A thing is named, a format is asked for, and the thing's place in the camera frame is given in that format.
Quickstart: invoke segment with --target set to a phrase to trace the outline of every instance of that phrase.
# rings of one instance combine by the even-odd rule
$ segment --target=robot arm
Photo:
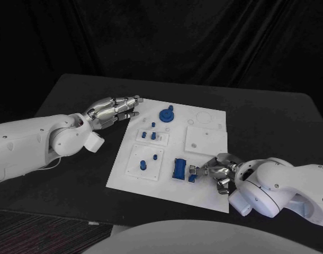
[[[105,98],[83,114],[53,115],[0,124],[0,180],[14,178],[70,156],[82,147],[96,152],[102,137],[93,132],[131,118],[125,112],[142,102],[139,96]]]
[[[224,184],[234,182],[236,190],[227,200],[242,216],[255,209],[275,217],[288,208],[323,226],[321,165],[293,167],[276,158],[242,162],[233,155],[220,153],[200,169],[190,168],[188,173],[211,176],[220,194],[227,194]]]

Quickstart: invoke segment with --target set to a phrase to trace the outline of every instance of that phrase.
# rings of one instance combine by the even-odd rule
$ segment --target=table
[[[298,93],[64,74],[35,117],[82,113],[96,100],[135,94],[226,111],[227,148],[243,160],[278,157],[295,166],[323,164],[323,119],[312,100]],[[323,227],[288,209],[272,219],[255,211],[242,217],[232,207],[224,214],[105,188],[126,124],[125,120],[97,131],[105,144],[96,153],[83,148],[54,169],[0,183],[0,210],[126,226],[177,219],[220,221],[323,249]]]

